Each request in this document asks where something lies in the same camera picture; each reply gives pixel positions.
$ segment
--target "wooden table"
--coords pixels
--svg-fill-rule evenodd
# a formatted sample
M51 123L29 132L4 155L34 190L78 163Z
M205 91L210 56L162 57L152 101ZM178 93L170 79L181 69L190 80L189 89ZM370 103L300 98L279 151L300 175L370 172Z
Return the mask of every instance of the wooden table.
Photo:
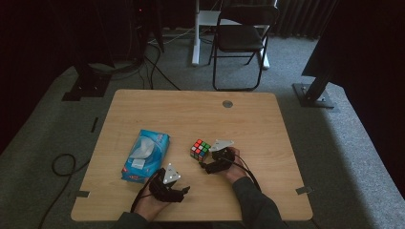
M189 155L198 138L235 141L283 220L311 219L308 196L296 192L304 184L274 94L145 90L116 92L80 188L90 195L76 198L72 219L117 220L130 210L142 184L122 180L121 169L140 129L170 135L162 167L172 163L181 175L173 188L191 186L182 203L172 203L156 220L241 220L229 183L208 175Z

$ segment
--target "white desk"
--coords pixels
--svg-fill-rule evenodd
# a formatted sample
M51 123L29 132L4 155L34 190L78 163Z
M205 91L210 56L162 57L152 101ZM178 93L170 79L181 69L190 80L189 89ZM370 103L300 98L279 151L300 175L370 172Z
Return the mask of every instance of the white desk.
M198 66L200 63L200 26L216 26L219 14L219 11L200 10L200 0L196 0L196 26L192 60L193 66ZM264 69L268 68L268 59L265 55Z

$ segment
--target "tissue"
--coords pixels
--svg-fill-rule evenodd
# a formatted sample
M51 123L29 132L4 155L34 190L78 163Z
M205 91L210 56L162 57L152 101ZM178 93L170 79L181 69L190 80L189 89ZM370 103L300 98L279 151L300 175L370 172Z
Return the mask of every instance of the tissue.
M140 130L122 168L122 179L143 183L161 166L169 146L168 134Z

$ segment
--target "floor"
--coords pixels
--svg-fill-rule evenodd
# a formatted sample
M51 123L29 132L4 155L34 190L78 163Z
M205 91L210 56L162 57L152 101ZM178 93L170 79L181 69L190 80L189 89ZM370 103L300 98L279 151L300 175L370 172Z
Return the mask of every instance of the floor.
M52 169L60 154L75 155L76 168L91 158L103 120L117 89L213 91L212 65L207 66L210 36L203 38L201 64L191 65L192 36L165 39L165 53L149 46L138 71L113 76L104 97L61 101L77 74L74 68L60 75L37 105L32 116L0 156L0 228L110 228L113 222L75 222L70 212L73 193L80 187L85 169L67 177ZM405 228L405 201L383 166L342 88L329 84L326 93L333 109L302 107L292 84L310 84L301 76L316 40L272 37L267 54L270 68L264 71L256 92L276 94L303 181L313 218L288 221L290 228ZM257 68L225 64L221 59L220 82L228 86L249 84ZM106 71L107 67L94 64ZM71 172L72 160L54 162L62 174ZM43 219L59 195L49 214Z

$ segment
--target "stand base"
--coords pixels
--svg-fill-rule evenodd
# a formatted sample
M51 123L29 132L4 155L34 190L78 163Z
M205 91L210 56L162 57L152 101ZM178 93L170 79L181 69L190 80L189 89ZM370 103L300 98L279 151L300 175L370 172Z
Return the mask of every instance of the stand base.
M307 100L306 93L309 87L310 84L292 84L292 88L295 94L297 94L302 107L327 108L329 111L337 112L336 106L330 101L330 97L326 91L323 91L321 96L315 101Z
M108 83L110 82L110 74L99 74L95 73L98 80L94 83L92 87L83 87L83 83L80 77L75 82L71 91L65 93L62 101L80 101L81 97L102 97L107 90Z

